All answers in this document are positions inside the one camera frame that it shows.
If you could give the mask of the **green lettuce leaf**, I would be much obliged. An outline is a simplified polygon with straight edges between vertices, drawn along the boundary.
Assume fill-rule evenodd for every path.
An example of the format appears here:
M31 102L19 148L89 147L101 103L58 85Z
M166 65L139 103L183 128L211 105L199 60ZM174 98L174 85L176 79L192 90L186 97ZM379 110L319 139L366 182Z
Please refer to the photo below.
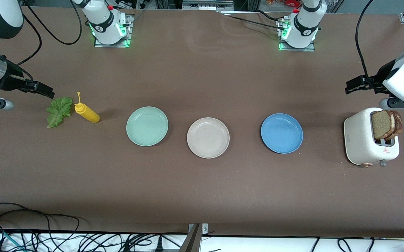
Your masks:
M47 128L57 127L64 118L70 117L73 99L71 97L60 97L54 99L47 108L49 116L47 118Z

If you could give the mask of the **brown bread slice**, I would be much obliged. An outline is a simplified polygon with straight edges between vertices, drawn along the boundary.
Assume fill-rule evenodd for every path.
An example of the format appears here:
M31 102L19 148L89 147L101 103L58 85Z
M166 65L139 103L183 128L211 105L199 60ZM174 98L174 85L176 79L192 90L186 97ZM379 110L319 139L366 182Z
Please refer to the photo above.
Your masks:
M394 131L392 132L392 134L388 137L388 139L393 139L396 136L398 136L399 134L402 133L403 130L403 123L402 123L402 117L400 115L400 113L396 110L391 110L392 114L394 115L394 122L395 122L395 126L394 126Z
M396 120L392 111L381 110L371 115L375 140L387 139L395 130Z

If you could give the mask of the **yellow mustard squeeze bottle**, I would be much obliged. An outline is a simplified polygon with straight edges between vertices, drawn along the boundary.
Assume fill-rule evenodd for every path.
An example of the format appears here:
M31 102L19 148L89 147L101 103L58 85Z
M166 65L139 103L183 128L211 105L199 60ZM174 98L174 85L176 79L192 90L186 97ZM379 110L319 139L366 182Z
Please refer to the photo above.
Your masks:
M75 112L91 123L98 123L100 121L100 116L86 104L81 102L80 92L77 92L77 95L78 103L74 104Z

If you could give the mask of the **blue plate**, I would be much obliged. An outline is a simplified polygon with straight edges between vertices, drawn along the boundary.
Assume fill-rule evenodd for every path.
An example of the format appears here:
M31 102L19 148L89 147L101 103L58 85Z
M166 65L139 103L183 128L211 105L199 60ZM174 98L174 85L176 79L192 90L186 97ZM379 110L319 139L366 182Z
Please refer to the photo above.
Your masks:
M266 147L279 154L296 151L304 140L301 124L285 113L268 116L261 125L260 134Z

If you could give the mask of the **light green plate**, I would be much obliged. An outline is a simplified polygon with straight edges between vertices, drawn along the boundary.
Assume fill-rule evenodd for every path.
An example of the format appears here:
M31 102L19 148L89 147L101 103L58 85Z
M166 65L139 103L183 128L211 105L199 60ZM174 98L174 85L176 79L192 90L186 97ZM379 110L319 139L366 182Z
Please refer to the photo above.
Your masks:
M161 142L169 129L168 118L157 107L140 107L126 123L126 134L136 145L149 147Z

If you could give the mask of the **beige plate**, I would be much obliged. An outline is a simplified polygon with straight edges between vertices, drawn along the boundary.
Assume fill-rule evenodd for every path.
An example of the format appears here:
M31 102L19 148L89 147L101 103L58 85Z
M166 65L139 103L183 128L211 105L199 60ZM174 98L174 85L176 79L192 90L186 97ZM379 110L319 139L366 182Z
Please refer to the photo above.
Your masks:
M186 134L186 142L196 156L213 159L221 156L227 150L230 134L222 121L205 117L191 124Z

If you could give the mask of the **white two-slot toaster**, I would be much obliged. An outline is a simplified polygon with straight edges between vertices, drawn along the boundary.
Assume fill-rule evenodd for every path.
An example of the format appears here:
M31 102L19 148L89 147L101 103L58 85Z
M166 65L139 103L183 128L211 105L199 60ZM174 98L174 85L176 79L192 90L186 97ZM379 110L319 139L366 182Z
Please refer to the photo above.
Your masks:
M348 160L359 166L371 166L391 161L399 155L398 137L388 141L375 139L372 115L382 112L378 107L366 108L345 119L343 123L344 143Z

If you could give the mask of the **red packaging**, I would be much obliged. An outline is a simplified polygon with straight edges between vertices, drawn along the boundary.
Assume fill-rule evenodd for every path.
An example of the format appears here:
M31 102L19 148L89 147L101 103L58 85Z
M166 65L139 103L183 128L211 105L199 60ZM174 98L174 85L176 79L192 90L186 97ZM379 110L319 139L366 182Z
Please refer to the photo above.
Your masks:
M268 4L273 4L273 3L278 2L278 3L282 3L282 4L286 5L286 6L290 6L290 7L293 7L293 8L298 8L301 5L302 0L266 0L266 2Z

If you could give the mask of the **grey metal profile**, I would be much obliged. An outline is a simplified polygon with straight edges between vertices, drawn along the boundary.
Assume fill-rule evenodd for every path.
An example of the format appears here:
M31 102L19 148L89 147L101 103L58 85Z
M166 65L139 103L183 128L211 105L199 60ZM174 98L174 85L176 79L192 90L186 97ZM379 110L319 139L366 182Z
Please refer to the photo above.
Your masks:
M203 224L193 224L178 252L200 252Z

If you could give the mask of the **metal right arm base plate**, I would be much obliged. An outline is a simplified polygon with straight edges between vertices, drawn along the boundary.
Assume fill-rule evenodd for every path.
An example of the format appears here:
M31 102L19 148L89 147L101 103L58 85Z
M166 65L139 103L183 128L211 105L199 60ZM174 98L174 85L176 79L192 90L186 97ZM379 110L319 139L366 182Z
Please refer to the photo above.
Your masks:
M94 46L101 48L129 48L133 33L133 15L111 10L111 23L90 23L95 37Z

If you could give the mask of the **aluminium frame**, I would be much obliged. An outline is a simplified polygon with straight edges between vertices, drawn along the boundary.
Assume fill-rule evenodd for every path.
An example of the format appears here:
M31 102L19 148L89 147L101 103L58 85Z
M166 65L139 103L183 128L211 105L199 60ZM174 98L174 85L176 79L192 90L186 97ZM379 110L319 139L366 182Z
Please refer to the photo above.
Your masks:
M263 0L154 0L158 9L214 10L248 12L260 7Z

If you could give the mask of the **metal table edge bracket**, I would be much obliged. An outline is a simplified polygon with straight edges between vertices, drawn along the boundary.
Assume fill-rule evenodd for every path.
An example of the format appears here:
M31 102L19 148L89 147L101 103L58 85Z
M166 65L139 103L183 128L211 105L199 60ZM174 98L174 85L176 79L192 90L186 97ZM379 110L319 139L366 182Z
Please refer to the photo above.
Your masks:
M195 225L195 223L189 223L189 231L188 233L191 231L191 229L193 228L193 226ZM203 235L208 233L208 223L200 223L201 226L201 233Z

